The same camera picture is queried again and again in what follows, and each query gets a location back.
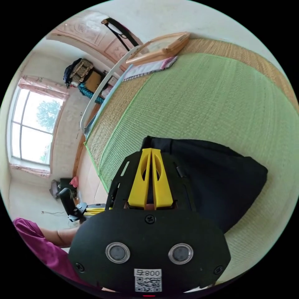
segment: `white railing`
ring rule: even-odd
[[[85,122],[86,120],[89,118],[92,109],[95,105],[95,100],[98,97],[98,95],[100,94],[100,92],[102,91],[103,87],[105,86],[105,84],[110,80],[110,78],[115,74],[115,72],[120,68],[120,66],[132,55],[132,53],[134,53],[140,46],[136,46],[133,49],[131,49],[128,53],[126,53],[116,64],[115,66],[110,70],[110,72],[105,76],[105,78],[103,79],[103,81],[100,83],[99,87],[97,88],[97,90],[95,91],[95,93],[93,94],[92,98],[90,99],[83,115],[81,118],[81,122],[80,122],[80,127],[81,130],[84,134],[85,131]]]

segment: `bed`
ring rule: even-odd
[[[209,39],[190,40],[168,70],[122,79],[85,127],[91,99],[81,121],[106,191],[147,135],[208,140],[253,157],[269,170],[268,181],[225,235],[232,260],[218,283],[250,269],[281,235],[299,194],[299,105],[288,79],[258,54]]]

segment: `screw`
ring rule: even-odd
[[[81,264],[79,264],[79,263],[76,263],[76,268],[77,268],[77,270],[79,271],[79,272],[84,272],[84,267],[81,265]]]
[[[152,223],[154,223],[156,221],[156,218],[153,216],[153,215],[147,215],[146,217],[145,217],[145,222],[147,223],[147,224],[152,224]]]
[[[224,267],[223,266],[218,266],[215,270],[214,270],[214,274],[219,275],[223,272]]]

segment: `qr code label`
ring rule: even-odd
[[[162,292],[161,269],[134,269],[136,292]]]

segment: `wooden picture frame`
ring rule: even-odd
[[[134,52],[127,59],[126,63],[136,66],[173,57],[188,43],[189,37],[189,32],[180,32],[154,38]],[[162,46],[151,52],[151,45],[159,45],[159,43]]]

